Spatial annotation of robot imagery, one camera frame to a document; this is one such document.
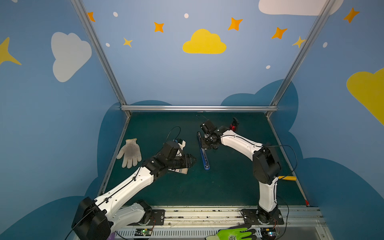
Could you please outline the red white staple box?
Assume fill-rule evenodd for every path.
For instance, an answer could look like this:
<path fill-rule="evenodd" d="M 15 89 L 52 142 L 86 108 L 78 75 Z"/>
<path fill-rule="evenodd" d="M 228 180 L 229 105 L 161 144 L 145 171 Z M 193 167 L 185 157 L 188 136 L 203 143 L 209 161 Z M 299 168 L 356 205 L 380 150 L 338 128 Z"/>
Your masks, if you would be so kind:
<path fill-rule="evenodd" d="M 184 169 L 169 169 L 169 171 L 174 172 L 174 173 L 179 173 L 179 174 L 186 175 L 188 173 L 188 168 L 184 168 Z"/>

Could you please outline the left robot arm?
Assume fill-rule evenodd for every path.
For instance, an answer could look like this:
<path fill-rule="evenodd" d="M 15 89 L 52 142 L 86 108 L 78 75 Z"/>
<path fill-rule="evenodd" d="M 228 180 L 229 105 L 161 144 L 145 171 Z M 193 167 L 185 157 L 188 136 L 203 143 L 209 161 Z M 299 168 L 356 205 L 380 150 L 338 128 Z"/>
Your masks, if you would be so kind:
<path fill-rule="evenodd" d="M 188 169 L 196 158 L 183 152 L 186 142 L 176 139 L 164 143 L 162 149 L 126 180 L 95 199 L 84 198 L 78 205 L 72 231 L 80 240 L 106 240 L 110 234 L 133 223 L 149 220 L 152 208 L 144 201 L 121 207 L 145 187 L 171 170 Z"/>

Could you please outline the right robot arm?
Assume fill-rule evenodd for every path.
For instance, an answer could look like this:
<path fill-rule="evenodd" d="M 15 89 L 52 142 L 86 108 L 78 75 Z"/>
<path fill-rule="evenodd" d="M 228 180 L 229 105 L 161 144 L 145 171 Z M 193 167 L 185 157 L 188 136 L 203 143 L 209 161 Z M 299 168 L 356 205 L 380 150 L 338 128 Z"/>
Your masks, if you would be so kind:
<path fill-rule="evenodd" d="M 259 182 L 260 199 L 258 220 L 267 225 L 279 215 L 277 185 L 282 166 L 273 146 L 263 145 L 235 133 L 225 126 L 216 127 L 210 120 L 200 125 L 204 132 L 201 137 L 203 149 L 217 149 L 219 145 L 230 147 L 253 162 L 253 175 Z"/>

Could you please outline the red spray bottle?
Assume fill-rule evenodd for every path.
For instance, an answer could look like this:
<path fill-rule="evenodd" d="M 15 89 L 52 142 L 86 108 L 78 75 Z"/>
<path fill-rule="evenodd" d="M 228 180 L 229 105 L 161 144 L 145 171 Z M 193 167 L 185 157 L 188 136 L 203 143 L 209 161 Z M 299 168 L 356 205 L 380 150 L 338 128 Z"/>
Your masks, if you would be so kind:
<path fill-rule="evenodd" d="M 232 130 L 233 132 L 236 132 L 237 129 L 238 129 L 238 126 L 239 126 L 240 122 L 237 118 L 233 118 L 233 121 L 232 123 L 230 124 L 230 130 Z"/>

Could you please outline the white knit glove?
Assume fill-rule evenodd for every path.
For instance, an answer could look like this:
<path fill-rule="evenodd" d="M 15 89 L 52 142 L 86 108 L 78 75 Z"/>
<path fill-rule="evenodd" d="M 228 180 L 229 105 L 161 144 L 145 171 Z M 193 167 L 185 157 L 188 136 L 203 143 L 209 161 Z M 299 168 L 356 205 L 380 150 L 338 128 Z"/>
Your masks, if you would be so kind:
<path fill-rule="evenodd" d="M 127 139 L 126 143 L 117 154 L 117 159 L 123 159 L 122 168 L 130 169 L 142 161 L 140 146 L 137 144 L 137 138 Z"/>

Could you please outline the yellow plastic scoop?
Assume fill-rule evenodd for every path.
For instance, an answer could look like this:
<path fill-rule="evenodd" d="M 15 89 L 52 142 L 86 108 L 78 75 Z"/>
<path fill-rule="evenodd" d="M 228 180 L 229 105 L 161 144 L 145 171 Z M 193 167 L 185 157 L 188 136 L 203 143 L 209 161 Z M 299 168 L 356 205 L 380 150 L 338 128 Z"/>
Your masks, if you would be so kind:
<path fill-rule="evenodd" d="M 295 176 L 279 176 L 279 180 L 296 181 L 297 177 L 295 177 Z"/>

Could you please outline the green black work glove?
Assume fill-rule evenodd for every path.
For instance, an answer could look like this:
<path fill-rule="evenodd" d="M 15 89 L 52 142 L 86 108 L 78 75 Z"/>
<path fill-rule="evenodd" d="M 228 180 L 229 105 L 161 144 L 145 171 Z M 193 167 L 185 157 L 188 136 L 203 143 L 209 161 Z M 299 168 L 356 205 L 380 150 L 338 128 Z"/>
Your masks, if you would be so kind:
<path fill-rule="evenodd" d="M 257 240 L 256 230 L 251 224 L 242 224 L 228 229 L 219 230 L 215 235 L 207 236 L 206 240 Z"/>

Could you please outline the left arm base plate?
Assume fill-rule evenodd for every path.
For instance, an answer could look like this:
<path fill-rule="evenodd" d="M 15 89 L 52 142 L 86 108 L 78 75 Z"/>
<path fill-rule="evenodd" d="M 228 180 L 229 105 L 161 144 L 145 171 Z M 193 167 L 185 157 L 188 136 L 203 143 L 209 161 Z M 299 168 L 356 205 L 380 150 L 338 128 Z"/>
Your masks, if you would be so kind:
<path fill-rule="evenodd" d="M 166 211 L 163 209 L 151 210 L 146 212 L 138 223 L 132 223 L 130 226 L 163 226 Z"/>

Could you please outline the aluminium rail frame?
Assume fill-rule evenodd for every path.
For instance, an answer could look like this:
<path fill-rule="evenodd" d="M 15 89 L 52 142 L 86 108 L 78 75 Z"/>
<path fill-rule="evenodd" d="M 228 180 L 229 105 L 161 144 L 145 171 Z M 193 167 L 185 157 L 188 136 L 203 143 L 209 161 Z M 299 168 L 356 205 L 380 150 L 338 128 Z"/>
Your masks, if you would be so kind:
<path fill-rule="evenodd" d="M 278 110 L 278 103 L 282 99 L 284 93 L 291 84 L 295 74 L 303 63 L 306 55 L 310 51 L 313 43 L 317 39 L 319 33 L 327 22 L 333 6 L 336 1 L 325 1 L 323 8 L 315 20 L 312 28 L 310 29 L 306 42 L 302 45 L 298 55 L 293 61 L 286 77 L 279 86 L 276 94 L 274 95 L 269 106 L 209 106 L 209 105 L 176 105 L 176 106 L 161 106 L 161 105 L 128 105 L 124 97 L 123 91 L 119 86 L 118 80 L 113 73 L 112 67 L 107 60 L 106 54 L 100 43 L 100 40 L 96 34 L 94 27 L 92 26 L 91 20 L 87 16 L 85 5 L 82 1 L 71 1 L 91 43 L 92 46 L 102 64 L 102 67 L 111 83 L 111 86 L 121 104 L 121 110 L 126 112 L 128 118 L 131 117 L 132 111 L 150 111 L 150 112 L 266 112 L 266 116 L 269 118 L 272 112 Z"/>

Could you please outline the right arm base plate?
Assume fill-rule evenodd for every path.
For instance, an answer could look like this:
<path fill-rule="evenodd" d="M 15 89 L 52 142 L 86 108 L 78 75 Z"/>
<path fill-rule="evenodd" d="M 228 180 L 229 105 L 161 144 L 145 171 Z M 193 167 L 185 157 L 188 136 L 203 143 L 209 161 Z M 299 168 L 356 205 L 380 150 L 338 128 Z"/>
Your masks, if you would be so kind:
<path fill-rule="evenodd" d="M 263 209 L 241 209 L 241 215 L 246 224 L 252 225 L 283 225 L 284 219 L 281 211 L 275 208 L 271 212 Z"/>

